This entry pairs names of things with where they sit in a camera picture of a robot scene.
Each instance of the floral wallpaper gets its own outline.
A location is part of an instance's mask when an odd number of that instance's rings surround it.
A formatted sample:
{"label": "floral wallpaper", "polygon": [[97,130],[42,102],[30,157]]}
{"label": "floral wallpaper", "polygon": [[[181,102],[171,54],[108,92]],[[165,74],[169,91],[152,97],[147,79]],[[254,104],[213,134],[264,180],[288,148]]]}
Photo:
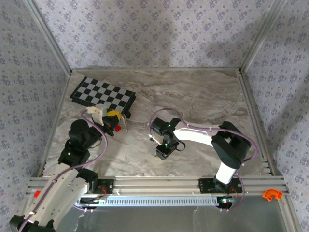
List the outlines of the floral wallpaper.
{"label": "floral wallpaper", "polygon": [[308,0],[288,0],[247,74],[269,151],[309,232]]}
{"label": "floral wallpaper", "polygon": [[1,1],[0,8],[0,231],[8,232],[67,77],[23,1]]}
{"label": "floral wallpaper", "polygon": [[35,0],[71,68],[239,67],[273,0]]}

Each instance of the checkerboard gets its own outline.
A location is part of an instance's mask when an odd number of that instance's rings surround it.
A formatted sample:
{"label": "checkerboard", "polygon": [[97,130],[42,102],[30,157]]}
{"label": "checkerboard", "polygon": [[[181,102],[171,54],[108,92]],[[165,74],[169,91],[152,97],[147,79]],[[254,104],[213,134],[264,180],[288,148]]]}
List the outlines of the checkerboard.
{"label": "checkerboard", "polygon": [[72,101],[84,106],[103,104],[110,110],[126,114],[135,100],[135,92],[85,77],[70,95]]}

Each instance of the yellow block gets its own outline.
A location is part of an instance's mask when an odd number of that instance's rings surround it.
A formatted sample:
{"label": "yellow block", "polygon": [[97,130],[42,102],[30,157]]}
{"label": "yellow block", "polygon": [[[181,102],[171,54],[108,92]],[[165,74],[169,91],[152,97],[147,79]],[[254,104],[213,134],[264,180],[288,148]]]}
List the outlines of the yellow block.
{"label": "yellow block", "polygon": [[115,116],[115,115],[117,115],[118,121],[120,121],[120,112],[119,111],[112,110],[112,111],[109,111],[107,113],[108,117],[112,117],[112,116]]}

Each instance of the patterned wallpaper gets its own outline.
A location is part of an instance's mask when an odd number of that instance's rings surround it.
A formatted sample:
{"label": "patterned wallpaper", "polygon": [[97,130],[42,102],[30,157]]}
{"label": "patterned wallpaper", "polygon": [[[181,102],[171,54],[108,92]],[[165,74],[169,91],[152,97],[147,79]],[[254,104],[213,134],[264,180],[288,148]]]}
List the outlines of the patterned wallpaper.
{"label": "patterned wallpaper", "polygon": [[0,231],[21,209],[66,74],[22,0],[0,3]]}
{"label": "patterned wallpaper", "polygon": [[71,68],[239,67],[273,0],[35,0]]}
{"label": "patterned wallpaper", "polygon": [[269,150],[309,232],[308,0],[288,0],[247,74]]}

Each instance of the marble floor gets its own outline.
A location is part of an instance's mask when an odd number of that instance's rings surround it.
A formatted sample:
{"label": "marble floor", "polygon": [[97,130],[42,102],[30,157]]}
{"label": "marble floor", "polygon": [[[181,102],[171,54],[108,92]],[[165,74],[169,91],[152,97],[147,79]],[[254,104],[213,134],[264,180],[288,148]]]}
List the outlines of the marble floor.
{"label": "marble floor", "polygon": [[[69,82],[60,120],[50,148],[43,174],[50,175],[57,159],[68,140],[73,121],[81,118],[84,106],[73,103],[70,94],[81,80],[89,76],[104,80],[115,86],[136,92],[131,107],[128,132],[121,130],[114,137],[108,136],[109,146],[101,160],[88,168],[102,176],[194,176],[216,174],[220,160],[210,146],[186,142],[183,152],[174,151],[164,161],[155,156],[156,144],[149,141],[147,123],[152,113],[163,107],[178,110],[189,122],[200,124],[221,124],[232,122],[238,129],[255,139],[246,103],[234,71],[213,70],[185,71],[74,71]],[[172,119],[169,112],[158,115],[165,120]],[[91,159],[104,148],[101,144],[90,149]],[[253,154],[250,149],[247,157]],[[261,175],[261,158],[242,167],[241,175]]]}

